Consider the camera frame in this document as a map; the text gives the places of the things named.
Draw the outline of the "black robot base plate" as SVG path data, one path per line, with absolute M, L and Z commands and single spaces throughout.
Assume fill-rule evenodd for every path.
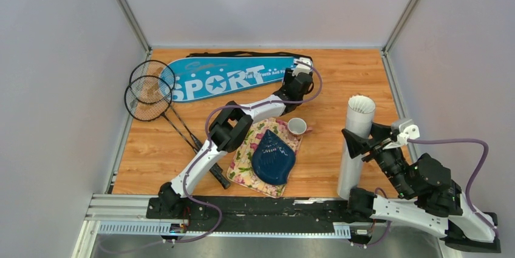
M 335 223 L 369 226 L 372 219 L 354 216 L 347 202 L 338 199 L 295 199 L 269 197 L 199 196 L 200 203 L 183 199 L 177 216 L 160 209 L 157 197 L 148 202 L 146 218 L 188 222 L 188 230 L 217 233 L 295 233 L 334 232 Z

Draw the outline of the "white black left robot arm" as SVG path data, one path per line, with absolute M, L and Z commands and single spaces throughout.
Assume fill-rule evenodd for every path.
M 182 216 L 186 208 L 183 199 L 197 201 L 191 196 L 197 184 L 212 165 L 243 143 L 255 122 L 293 112 L 302 103 L 314 100 L 321 90 L 322 77 L 314 67 L 295 68 L 269 97 L 250 104 L 230 101 L 213 110 L 206 119 L 203 146 L 178 176 L 161 186 L 160 209 L 172 219 Z

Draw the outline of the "grey shuttlecock tube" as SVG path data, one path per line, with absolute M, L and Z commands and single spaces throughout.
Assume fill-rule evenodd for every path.
M 369 97 L 354 95 L 348 100 L 346 125 L 342 130 L 344 145 L 337 187 L 338 196 L 344 200 L 348 200 L 350 190 L 358 186 L 363 168 L 362 143 L 369 137 L 375 109 L 375 102 Z

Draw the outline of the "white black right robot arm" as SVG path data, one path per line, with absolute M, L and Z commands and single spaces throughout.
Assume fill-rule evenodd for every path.
M 363 162 L 374 160 L 398 194 L 413 204 L 394 202 L 363 188 L 353 188 L 347 199 L 347 215 L 355 221 L 378 219 L 410 226 L 440 239 L 449 248 L 469 253 L 501 252 L 498 218 L 473 205 L 470 190 L 489 152 L 488 144 L 475 138 L 420 140 L 420 131 L 410 119 L 391 126 L 372 123 L 368 136 L 344 128 L 349 154 Z M 483 148 L 480 160 L 462 189 L 451 170 L 424 153 L 409 164 L 401 150 L 413 144 L 475 143 Z

